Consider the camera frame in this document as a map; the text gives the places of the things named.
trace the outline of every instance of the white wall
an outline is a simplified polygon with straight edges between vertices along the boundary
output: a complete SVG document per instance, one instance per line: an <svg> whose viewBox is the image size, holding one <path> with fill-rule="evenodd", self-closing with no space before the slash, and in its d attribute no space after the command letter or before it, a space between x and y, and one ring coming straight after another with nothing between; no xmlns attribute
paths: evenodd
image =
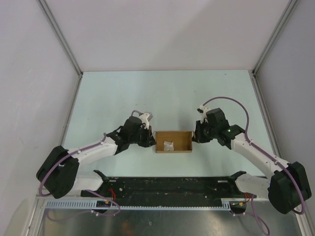
<svg viewBox="0 0 315 236"><path fill-rule="evenodd" d="M83 71L252 69L289 0L47 0Z"/></svg>
<svg viewBox="0 0 315 236"><path fill-rule="evenodd" d="M78 75L34 0L0 4L0 235L19 235Z"/></svg>
<svg viewBox="0 0 315 236"><path fill-rule="evenodd" d="M315 1L302 0L262 65L262 87L283 158L301 162L315 193ZM315 220L315 197L308 201Z"/></svg>

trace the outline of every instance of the open box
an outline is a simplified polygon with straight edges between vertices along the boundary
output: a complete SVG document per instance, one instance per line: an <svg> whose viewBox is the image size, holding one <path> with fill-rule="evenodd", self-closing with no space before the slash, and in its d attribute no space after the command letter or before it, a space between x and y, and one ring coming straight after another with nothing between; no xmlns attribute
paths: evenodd
<svg viewBox="0 0 315 236"><path fill-rule="evenodd" d="M157 153L192 152L192 131L156 131ZM173 143L174 150L164 150L164 141Z"/></svg>

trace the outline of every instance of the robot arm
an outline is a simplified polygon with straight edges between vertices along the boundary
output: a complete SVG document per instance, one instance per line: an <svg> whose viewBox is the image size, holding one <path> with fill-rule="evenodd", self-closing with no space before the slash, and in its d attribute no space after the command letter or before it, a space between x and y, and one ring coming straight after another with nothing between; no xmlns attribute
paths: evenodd
<svg viewBox="0 0 315 236"><path fill-rule="evenodd" d="M311 197L309 182L304 167L289 162L269 153L275 162L248 142L245 130L238 125L229 125L220 108L209 110L201 106L198 111L202 114L201 120L196 122L193 141L208 143L213 139L227 148L241 154L258 167L266 178L253 177L246 172L238 172L235 183L241 192L248 192L269 199L270 203L281 213L286 214L301 204L299 195L288 175L280 167L286 168L293 176L302 193L303 199Z"/></svg>
<svg viewBox="0 0 315 236"><path fill-rule="evenodd" d="M155 145L149 125L151 118L151 113L130 116L123 126L85 147L70 150L62 146L55 147L38 170L37 179L44 183L43 186L56 199L70 190L98 190L106 182L106 176L100 171L94 171L90 176L78 176L79 168L106 156L116 155L128 149L130 144L144 148Z"/></svg>

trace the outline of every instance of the brown box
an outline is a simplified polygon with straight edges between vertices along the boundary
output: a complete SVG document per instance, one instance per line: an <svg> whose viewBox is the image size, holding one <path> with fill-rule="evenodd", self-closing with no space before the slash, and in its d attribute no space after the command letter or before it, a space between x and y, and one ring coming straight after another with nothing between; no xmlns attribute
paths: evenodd
<svg viewBox="0 0 315 236"><path fill-rule="evenodd" d="M157 153L180 153L192 151L192 131L156 131ZM174 151L164 151L164 141L173 142Z"/></svg>

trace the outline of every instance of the white table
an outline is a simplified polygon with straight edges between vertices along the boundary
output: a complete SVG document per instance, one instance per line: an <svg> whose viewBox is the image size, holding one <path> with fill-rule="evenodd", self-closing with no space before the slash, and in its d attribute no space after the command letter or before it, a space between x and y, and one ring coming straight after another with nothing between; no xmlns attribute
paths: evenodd
<svg viewBox="0 0 315 236"><path fill-rule="evenodd" d="M194 130L197 108L215 96L238 99L248 109L249 134L271 151L252 83L246 70L85 72L67 130L64 147L76 148L100 140L123 125L132 110L153 113L157 130ZM244 111L236 103L216 100L230 124L245 128ZM193 143L192 153L156 154L155 147L131 145L128 150L83 167L107 176L179 177L229 176L243 170L263 175L239 154L220 146Z"/></svg>

